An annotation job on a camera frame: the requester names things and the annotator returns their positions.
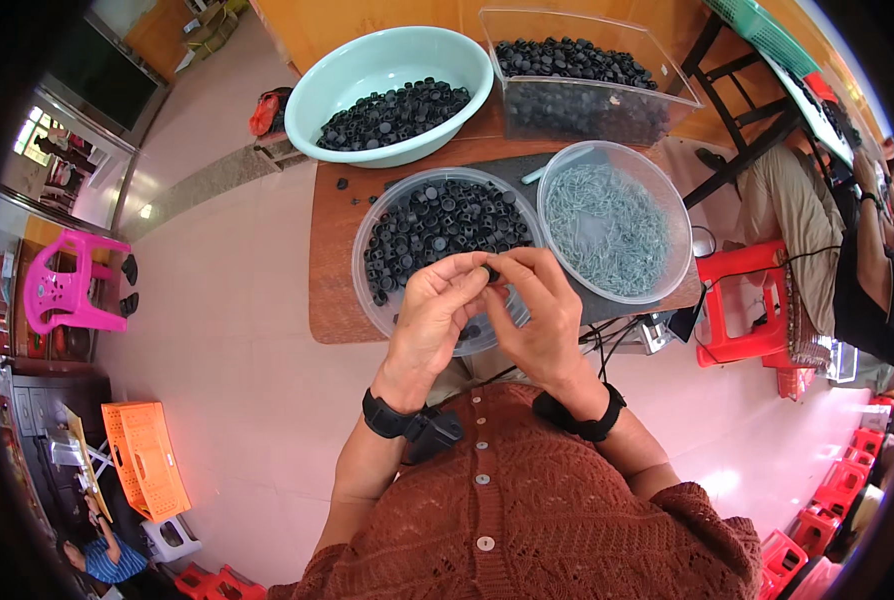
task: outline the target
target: wrist strap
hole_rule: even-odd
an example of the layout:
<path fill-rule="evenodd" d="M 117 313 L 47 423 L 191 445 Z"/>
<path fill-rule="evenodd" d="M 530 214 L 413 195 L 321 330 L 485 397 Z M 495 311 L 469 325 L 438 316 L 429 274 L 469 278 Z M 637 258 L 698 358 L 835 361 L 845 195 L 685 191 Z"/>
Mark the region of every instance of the wrist strap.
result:
<path fill-rule="evenodd" d="M 607 410 L 600 420 L 581 420 L 579 422 L 573 418 L 567 407 L 546 391 L 534 399 L 533 414 L 551 422 L 567 433 L 580 436 L 580 438 L 588 442 L 603 442 L 617 423 L 617 418 L 621 414 L 621 408 L 626 406 L 626 402 L 623 400 L 621 393 L 617 391 L 617 388 L 609 383 L 604 383 L 603 385 L 610 393 L 610 401 L 607 403 Z"/>
<path fill-rule="evenodd" d="M 401 414 L 390 408 L 381 397 L 374 397 L 370 393 L 370 388 L 363 395 L 363 420 L 367 426 L 373 429 L 374 433 L 392 440 L 398 436 L 404 435 L 407 426 L 413 421 L 413 418 L 420 411 L 410 414 Z"/>

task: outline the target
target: clear plastic box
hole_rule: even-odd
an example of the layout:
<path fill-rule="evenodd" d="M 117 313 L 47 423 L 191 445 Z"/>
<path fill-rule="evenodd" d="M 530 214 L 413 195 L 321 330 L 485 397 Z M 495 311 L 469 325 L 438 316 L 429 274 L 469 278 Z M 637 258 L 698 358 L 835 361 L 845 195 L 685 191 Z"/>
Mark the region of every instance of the clear plastic box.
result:
<path fill-rule="evenodd" d="M 526 198 L 518 192 L 512 185 L 495 176 L 477 171 L 477 169 L 467 169 L 465 167 L 445 167 L 440 169 L 429 169 L 398 181 L 390 189 L 385 191 L 378 198 L 374 205 L 367 211 L 366 216 L 360 223 L 357 230 L 357 237 L 354 238 L 354 253 L 352 259 L 352 276 L 354 279 L 354 291 L 357 293 L 357 300 L 360 307 L 366 313 L 370 323 L 374 324 L 377 330 L 387 337 L 393 333 L 395 327 L 393 322 L 394 315 L 400 312 L 400 305 L 404 300 L 404 290 L 400 289 L 392 294 L 388 294 L 387 303 L 383 306 L 377 306 L 373 302 L 373 295 L 367 285 L 367 271 L 363 261 L 363 251 L 367 249 L 367 244 L 373 235 L 374 224 L 380 222 L 381 216 L 390 209 L 394 204 L 405 205 L 409 201 L 410 193 L 414 190 L 421 189 L 425 183 L 440 183 L 442 181 L 461 181 L 470 182 L 472 184 L 485 185 L 492 182 L 497 189 L 501 191 L 512 191 L 517 195 L 514 206 L 520 211 L 523 222 L 526 223 L 533 237 L 534 246 L 543 246 L 543 236 L 540 232 L 540 223 L 537 221 L 537 214 L 533 207 L 530 206 Z M 530 318 L 530 311 L 527 310 L 524 301 L 517 295 L 513 286 L 507 286 L 510 290 L 510 296 L 507 298 L 507 310 L 510 317 L 513 318 L 514 324 L 519 327 Z M 486 313 L 471 318 L 467 322 L 467 326 L 478 326 L 480 335 L 465 341 L 457 342 L 453 349 L 453 356 L 468 356 L 488 350 L 497 345 L 497 335 L 490 326 Z"/>
<path fill-rule="evenodd" d="M 492 7 L 480 10 L 490 61 L 501 82 L 507 139 L 600 139 L 630 146 L 652 146 L 688 114 L 703 108 L 687 77 L 645 27 L 600 16 L 546 8 Z M 657 90 L 583 78 L 506 77 L 498 43 L 523 38 L 584 38 L 604 51 L 627 52 L 652 73 Z M 664 90 L 677 90 L 674 95 Z M 556 119 L 541 117 L 546 111 Z"/>
<path fill-rule="evenodd" d="M 634 180 L 640 182 L 656 201 L 660 210 L 666 213 L 669 241 L 667 262 L 664 274 L 654 284 L 653 289 L 648 294 L 638 296 L 619 295 L 600 289 L 597 285 L 585 279 L 577 271 L 575 265 L 567 261 L 561 253 L 560 247 L 557 246 L 556 241 L 552 239 L 548 225 L 549 202 L 546 202 L 550 186 L 564 170 L 583 164 L 609 164 L 615 169 L 623 171 Z M 544 233 L 544 241 L 550 250 L 553 251 L 563 268 L 590 291 L 617 303 L 645 305 L 654 303 L 662 297 L 664 298 L 680 285 L 680 282 L 683 281 L 684 276 L 687 274 L 687 270 L 690 268 L 691 261 L 693 261 L 693 236 L 690 218 L 687 216 L 687 209 L 684 207 L 680 194 L 677 193 L 670 179 L 657 165 L 645 159 L 636 150 L 631 150 L 620 144 L 604 141 L 579 142 L 564 148 L 551 158 L 547 164 L 544 176 L 540 179 L 540 186 L 537 188 L 537 215 L 540 218 L 540 227 Z M 587 215 L 586 221 L 579 221 L 584 219 L 584 217 L 579 215 L 577 219 L 578 230 L 584 230 L 585 233 L 592 231 L 592 235 L 597 238 L 591 239 L 592 244 L 607 242 L 607 234 L 605 232 L 607 232 L 609 227 L 604 226 L 604 223 L 601 222 L 602 219 L 593 215 Z"/>

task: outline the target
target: black wrist band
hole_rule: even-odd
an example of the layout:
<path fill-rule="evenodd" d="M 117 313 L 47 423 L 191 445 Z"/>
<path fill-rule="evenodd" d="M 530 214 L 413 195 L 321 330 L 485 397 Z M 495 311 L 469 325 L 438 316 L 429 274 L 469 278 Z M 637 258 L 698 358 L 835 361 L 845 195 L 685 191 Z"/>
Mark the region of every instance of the black wrist band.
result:
<path fill-rule="evenodd" d="M 392 440 L 404 436 L 409 443 L 406 451 L 412 467 L 427 461 L 463 439 L 463 426 L 455 411 L 441 413 L 435 406 L 425 406 L 410 414 L 398 413 L 381 397 L 374 397 L 367 388 L 363 395 L 363 420 L 374 433 Z"/>
<path fill-rule="evenodd" d="M 370 393 L 370 388 L 363 395 L 363 420 L 367 423 L 374 433 L 392 440 L 398 436 L 404 435 L 407 426 L 413 421 L 413 418 L 420 411 L 410 414 L 398 413 L 390 408 L 381 397 L 374 397 Z"/>
<path fill-rule="evenodd" d="M 573 418 L 567 407 L 546 391 L 534 399 L 533 414 L 551 422 L 567 433 L 580 436 L 580 438 L 588 442 L 603 442 L 610 430 L 617 424 L 621 408 L 626 406 L 626 402 L 623 400 L 621 393 L 617 391 L 617 388 L 609 383 L 604 383 L 603 385 L 610 393 L 610 401 L 607 403 L 607 410 L 600 420 L 581 420 L 579 422 Z"/>

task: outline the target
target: finger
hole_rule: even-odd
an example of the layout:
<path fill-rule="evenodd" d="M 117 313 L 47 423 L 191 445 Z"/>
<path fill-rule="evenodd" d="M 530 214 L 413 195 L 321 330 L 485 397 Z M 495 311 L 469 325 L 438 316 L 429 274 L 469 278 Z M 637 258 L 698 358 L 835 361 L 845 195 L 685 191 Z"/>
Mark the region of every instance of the finger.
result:
<path fill-rule="evenodd" d="M 501 345 L 510 347 L 520 339 L 521 332 L 514 325 L 510 313 L 506 309 L 506 300 L 501 297 L 496 288 L 487 287 L 483 290 L 483 300 L 487 306 L 487 318 L 490 326 L 497 334 L 497 340 Z"/>
<path fill-rule="evenodd" d="M 429 267 L 425 267 L 421 269 L 422 271 L 428 272 L 431 276 L 430 279 L 440 280 L 441 282 L 449 282 L 454 277 L 458 275 L 463 275 L 464 273 L 469 273 L 471 270 L 476 269 L 477 267 L 483 265 L 487 262 L 487 257 L 489 254 L 487 252 L 462 252 L 458 254 L 451 254 L 446 258 L 441 258 L 436 261 Z"/>
<path fill-rule="evenodd" d="M 557 257 L 546 247 L 514 247 L 506 253 L 522 265 L 532 269 L 537 278 L 547 286 L 547 289 L 559 300 L 571 297 L 574 292 L 564 270 L 560 268 Z"/>
<path fill-rule="evenodd" d="M 495 287 L 489 286 L 491 289 L 497 290 L 497 292 L 501 295 L 501 299 L 506 303 L 506 299 L 510 296 L 510 290 L 505 287 Z M 460 311 L 463 312 L 467 318 L 474 317 L 482 312 L 487 311 L 487 302 L 484 298 L 485 292 L 480 292 L 477 294 L 477 297 L 466 303 Z"/>
<path fill-rule="evenodd" d="M 480 267 L 456 276 L 450 280 L 450 286 L 435 301 L 440 305 L 444 314 L 452 315 L 462 306 L 473 301 L 483 291 L 489 277 L 487 270 Z"/>
<path fill-rule="evenodd" d="M 510 252 L 492 255 L 487 258 L 487 264 L 500 272 L 507 281 L 513 284 L 517 291 L 520 292 L 524 299 L 526 307 L 531 312 L 535 310 L 545 310 L 556 304 L 556 298 L 544 285 L 544 282 L 537 278 L 536 273 L 530 270 L 523 263 L 509 256 Z"/>

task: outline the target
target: cable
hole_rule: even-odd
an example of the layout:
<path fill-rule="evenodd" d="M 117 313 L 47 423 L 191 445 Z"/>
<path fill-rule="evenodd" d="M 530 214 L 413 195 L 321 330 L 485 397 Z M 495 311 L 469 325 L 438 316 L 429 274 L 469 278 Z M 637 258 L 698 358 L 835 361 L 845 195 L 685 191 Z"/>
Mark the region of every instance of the cable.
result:
<path fill-rule="evenodd" d="M 691 227 L 692 227 L 692 228 L 695 228 L 695 227 L 696 227 L 696 228 L 698 228 L 698 229 L 700 228 L 700 229 L 702 229 L 702 230 L 705 230 L 705 231 L 706 231 L 707 233 L 709 233 L 712 237 L 713 237 L 713 235 L 714 235 L 712 232 L 710 232 L 710 230 L 708 230 L 706 227 L 704 227 L 704 226 L 701 225 L 701 224 L 700 224 L 700 225 L 699 225 L 699 224 L 696 224 L 696 225 L 693 224 Z M 716 247 L 716 246 L 717 246 L 717 241 L 716 241 L 717 238 L 714 238 L 714 240 L 715 240 L 715 241 L 714 241 L 714 246 Z M 746 274 L 746 275 L 749 275 L 749 274 L 752 275 L 753 273 L 759 273 L 759 272 L 762 271 L 762 270 L 763 270 L 763 271 L 766 271 L 766 270 L 769 271 L 769 270 L 771 270 L 771 269 L 782 269 L 782 268 L 786 267 L 787 265 L 789 265 L 789 264 L 790 264 L 791 262 L 793 262 L 794 260 L 796 260 L 797 258 L 806 258 L 807 256 L 808 256 L 808 257 L 811 257 L 811 256 L 813 257 L 813 256 L 816 255 L 816 254 L 819 255 L 820 253 L 823 253 L 824 251 L 826 252 L 826 251 L 828 251 L 828 250 L 832 250 L 832 249 L 833 249 L 833 250 L 836 250 L 836 249 L 839 250 L 839 249 L 840 249 L 840 246 L 825 246 L 825 247 L 822 247 L 821 249 L 817 249 L 817 250 L 814 250 L 814 251 L 812 251 L 812 252 L 808 252 L 808 253 L 807 253 L 807 252 L 804 252 L 804 253 L 802 253 L 802 254 L 800 254 L 800 255 L 799 255 L 799 254 L 796 254 L 796 255 L 794 255 L 794 256 L 792 256 L 792 257 L 791 257 L 791 256 L 788 257 L 786 260 L 782 261 L 780 264 L 778 264 L 778 265 L 774 265 L 774 266 L 772 266 L 772 267 L 764 267 L 763 269 L 754 269 L 754 270 L 750 270 L 750 271 L 749 271 L 749 270 L 746 270 L 746 271 L 744 270 L 742 273 L 741 273 L 741 272 L 738 272 L 738 273 L 737 273 L 737 272 L 731 272 L 729 275 L 728 275 L 728 274 L 721 275 L 720 277 L 718 277 L 717 279 L 715 279 L 715 280 L 710 284 L 709 287 L 707 286 L 706 283 L 703 283 L 703 282 L 701 282 L 701 283 L 702 283 L 703 286 L 706 287 L 707 290 L 709 291 L 709 290 L 711 290 L 715 285 L 717 285 L 717 283 L 720 282 L 720 280 L 722 280 L 722 279 L 724 279 L 724 278 L 728 278 L 728 277 L 729 277 L 729 278 L 732 278 L 732 277 L 737 277 L 737 276 L 741 276 L 741 275 L 743 276 L 743 275 L 745 275 L 745 274 Z M 614 331 L 613 333 L 608 334 L 607 337 L 606 337 L 606 339 L 604 339 L 603 334 L 602 334 L 603 330 L 606 330 L 609 326 L 611 326 L 612 324 L 614 324 L 614 323 L 616 323 L 617 321 L 619 321 L 620 318 L 621 318 L 621 317 L 617 317 L 617 318 L 613 318 L 613 319 L 611 318 L 609 321 L 607 321 L 607 322 L 605 322 L 605 323 L 601 323 L 600 325 L 597 325 L 596 327 L 594 327 L 593 325 L 592 325 L 592 326 L 591 326 L 591 325 L 588 325 L 588 327 L 590 328 L 590 331 L 588 331 L 588 332 L 582 334 L 579 338 L 577 338 L 577 343 L 578 343 L 578 344 L 579 344 L 579 343 L 580 343 L 580 344 L 583 344 L 583 343 L 586 344 L 587 342 L 590 342 L 590 341 L 592 341 L 592 340 L 596 340 L 596 343 L 595 343 L 594 347 L 590 350 L 590 352 L 591 352 L 591 351 L 592 351 L 592 352 L 594 352 L 594 351 L 599 351 L 599 352 L 600 352 L 600 371 L 599 371 L 599 373 L 597 374 L 597 376 L 600 378 L 601 381 L 605 380 L 605 378 L 606 378 L 607 361 L 609 361 L 609 360 L 610 360 L 610 357 L 614 355 L 614 351 L 617 349 L 617 346 L 620 345 L 620 343 L 621 343 L 621 342 L 623 341 L 623 339 L 627 336 L 627 334 L 629 334 L 629 333 L 633 330 L 633 327 L 634 327 L 637 323 L 640 322 L 640 319 L 639 319 L 638 317 L 634 317 L 633 320 L 632 320 L 630 323 L 624 325 L 622 328 L 618 329 L 617 331 Z M 603 345 L 606 344 L 606 343 L 608 343 L 608 342 L 613 341 L 615 338 L 617 338 L 618 335 L 620 336 L 620 339 L 618 339 L 616 342 L 614 342 L 614 345 L 610 348 L 610 352 L 609 352 L 608 354 L 606 354 L 606 356 L 604 356 L 604 354 L 603 354 Z M 697 337 L 696 337 L 696 332 L 695 332 L 695 331 L 693 332 L 693 340 L 695 340 L 695 341 L 697 342 L 697 344 L 698 344 L 701 348 L 703 348 L 707 354 L 710 354 L 710 357 L 714 360 L 715 363 L 717 363 L 717 365 L 729 365 L 729 364 L 730 364 L 730 362 L 726 362 L 726 363 L 724 363 L 724 362 L 720 362 L 720 361 L 718 361 L 718 360 L 717 360 L 717 357 L 714 356 L 714 354 L 713 354 L 712 352 L 710 352 L 710 351 L 707 349 L 707 347 L 703 344 L 703 342 L 700 342 L 700 340 L 697 339 Z M 502 370 L 501 372 L 497 373 L 497 374 L 494 375 L 493 377 L 487 379 L 486 381 L 484 381 L 484 382 L 483 382 L 482 384 L 480 384 L 480 385 L 487 385 L 488 383 L 492 383 L 492 382 L 496 381 L 497 379 L 502 378 L 504 375 L 507 375 L 508 373 L 512 373 L 513 370 L 516 369 L 516 368 L 517 368 L 516 365 L 515 365 L 515 366 L 511 366 L 509 369 L 508 369 L 508 368 L 505 368 L 504 370 Z"/>
<path fill-rule="evenodd" d="M 696 228 L 697 230 L 699 230 L 699 229 L 700 229 L 700 230 L 704 230 L 707 234 L 710 234 L 710 239 L 714 240 L 714 249 L 713 249 L 713 250 L 710 250 L 710 251 L 709 251 L 708 253 L 706 253 L 704 256 L 700 256 L 700 257 L 699 257 L 699 256 L 696 256 L 696 257 L 694 257 L 694 258 L 710 258 L 710 257 L 712 257 L 712 256 L 714 255 L 714 253 L 717 251 L 717 236 L 714 235 L 714 233 L 713 233 L 712 231 L 708 230 L 708 229 L 707 229 L 706 227 L 704 227 L 702 224 L 700 224 L 700 225 L 699 225 L 699 224 L 696 224 L 696 225 L 695 225 L 695 224 L 692 224 L 692 225 L 690 225 L 690 227 L 691 227 L 691 229 L 695 229 L 695 228 Z"/>
<path fill-rule="evenodd" d="M 614 342 L 613 347 L 611 347 L 610 351 L 607 353 L 607 357 L 604 358 L 602 360 L 602 362 L 600 363 L 600 374 L 602 375 L 602 377 L 600 379 L 601 381 L 606 382 L 606 380 L 607 380 L 607 361 L 609 361 L 610 357 L 614 355 L 614 352 L 617 350 L 617 346 L 619 346 L 621 344 L 621 342 L 623 341 L 623 338 L 625 338 L 627 335 L 629 335 L 629 333 L 631 331 L 633 331 L 634 326 L 636 326 L 637 324 L 638 325 L 640 324 L 640 319 L 634 318 L 630 322 L 630 325 L 628 325 L 625 329 L 621 330 L 622 333 L 621 333 L 620 339 L 618 339 L 616 342 Z"/>
<path fill-rule="evenodd" d="M 787 265 L 789 265 L 789 264 L 790 264 L 791 262 L 793 262 L 794 260 L 796 260 L 797 258 L 805 258 L 805 257 L 807 257 L 807 256 L 808 256 L 808 257 L 811 257 L 811 256 L 814 256 L 814 255 L 816 255 L 816 254 L 819 255 L 820 253 L 822 253 L 822 252 L 824 252 L 824 251 L 827 251 L 828 249 L 829 249 L 829 250 L 832 250 L 832 249 L 833 249 L 833 250 L 836 250 L 836 249 L 837 249 L 837 250 L 840 250 L 840 246 L 825 246 L 825 247 L 822 247 L 821 249 L 817 249 L 817 250 L 814 250 L 814 251 L 812 251 L 812 252 L 808 252 L 808 253 L 807 253 L 807 252 L 804 252 L 804 253 L 802 253 L 802 254 L 800 254 L 800 255 L 799 255 L 799 254 L 796 254 L 796 255 L 794 255 L 794 256 L 788 258 L 787 260 L 784 260 L 784 261 L 781 262 L 779 265 L 774 265 L 774 266 L 772 266 L 772 267 L 764 267 L 763 269 L 754 269 L 754 270 L 750 270 L 750 271 L 749 271 L 749 270 L 746 270 L 746 271 L 744 270 L 744 271 L 742 271 L 742 272 L 738 272 L 738 273 L 737 273 L 737 272 L 731 272 L 731 273 L 729 273 L 729 274 L 721 275 L 720 277 L 718 277 L 717 279 L 715 279 L 714 282 L 711 283 L 711 284 L 710 284 L 710 287 L 708 287 L 707 289 L 710 290 L 710 289 L 713 288 L 715 285 L 717 285 L 717 283 L 718 283 L 720 280 L 722 280 L 722 279 L 724 279 L 724 278 L 728 278 L 728 277 L 729 277 L 729 278 L 734 278 L 734 277 L 741 276 L 741 275 L 745 275 L 745 274 L 746 274 L 746 275 L 749 275 L 749 274 L 752 275 L 753 273 L 759 273 L 759 272 L 762 271 L 762 270 L 763 270 L 763 271 L 766 271 L 766 270 L 767 270 L 767 271 L 770 271 L 771 269 L 782 269 L 782 268 L 786 267 Z"/>

